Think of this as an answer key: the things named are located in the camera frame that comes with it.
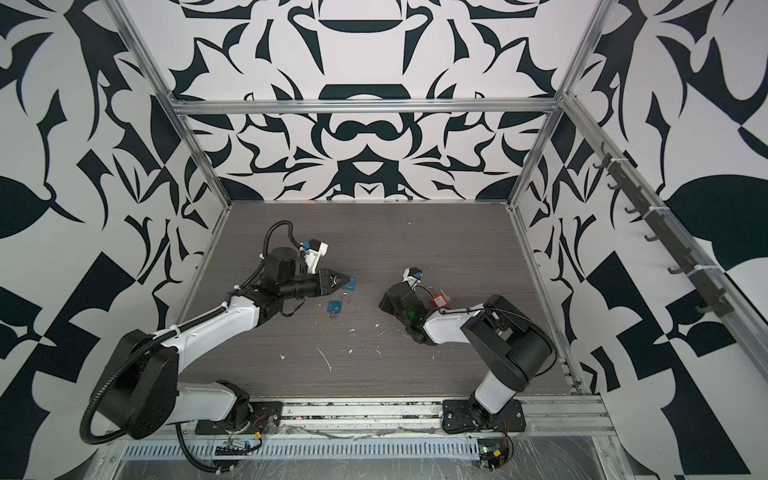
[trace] padlock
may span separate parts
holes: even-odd
[[[328,313],[332,315],[338,315],[341,313],[341,302],[338,300],[331,300],[328,302]]]
[[[346,295],[346,302],[349,303],[351,300],[351,296],[347,292],[342,292],[341,295],[339,295],[338,300],[330,300],[328,302],[328,316],[331,318],[336,318],[339,313],[341,313],[341,299],[344,298]]]
[[[353,276],[352,278],[349,279],[349,282],[345,286],[342,286],[342,288],[344,290],[354,290],[355,289],[355,282],[356,282],[355,281],[355,277]]]
[[[432,295],[432,305],[436,306],[437,308],[448,308],[451,306],[451,297],[446,295],[445,292],[440,290],[438,293],[437,289],[433,286],[428,287],[435,291],[434,295]]]

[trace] cable tie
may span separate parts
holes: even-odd
[[[670,209],[669,207],[657,207],[655,205],[651,205],[650,207],[648,207],[648,211],[643,214],[643,220],[645,220],[645,217],[647,217],[648,214],[654,210],[669,210],[669,209]]]
[[[179,338],[181,336],[181,330],[179,330],[179,326],[176,323],[174,323],[173,325],[169,326],[168,329],[169,330],[173,330],[173,331],[176,332],[176,336],[174,337],[175,339],[177,339],[177,338]]]
[[[715,269],[715,270],[720,270],[720,267],[719,267],[719,266],[717,266],[717,265],[694,265],[694,268],[693,268],[693,269],[691,269],[691,271],[690,271],[690,272],[686,273],[686,274],[685,274],[685,276],[688,276],[688,277],[690,277],[690,276],[691,276],[691,275],[693,275],[694,273],[696,273],[696,272],[699,272],[699,271],[701,271],[701,270],[704,270],[704,269]]]

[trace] red padlock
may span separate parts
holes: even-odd
[[[437,291],[437,289],[433,286],[429,287],[432,290],[435,291],[435,294],[432,295],[432,305],[434,305],[437,308],[448,308],[451,306],[451,297],[445,294],[442,290],[440,292]]]

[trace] white debris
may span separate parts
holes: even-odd
[[[323,360],[325,360],[325,361],[326,361],[326,365],[328,366],[328,370],[330,370],[330,371],[332,372],[332,371],[333,371],[333,369],[331,368],[331,364],[330,364],[330,363],[328,363],[328,359],[326,358],[326,354],[325,354],[325,353],[323,353],[323,351],[322,351],[322,350],[321,350],[319,347],[315,347],[315,348],[317,348],[317,351],[318,351],[318,352],[320,352],[320,355],[322,355],[322,356],[323,356]]]

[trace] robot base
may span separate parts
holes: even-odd
[[[256,432],[265,432],[270,423],[273,425],[280,424],[280,416],[283,413],[282,402],[251,402],[250,408],[253,409],[251,413],[251,421],[242,431],[238,432],[239,435],[252,435]],[[221,422],[212,422],[211,420],[200,420],[195,427],[196,435],[229,435],[232,432],[233,425],[226,419]]]
[[[509,432],[525,431],[525,416],[520,402],[512,399],[494,415],[488,414],[472,396],[469,400],[444,400],[442,403],[442,429],[445,433],[478,432],[480,430]]]

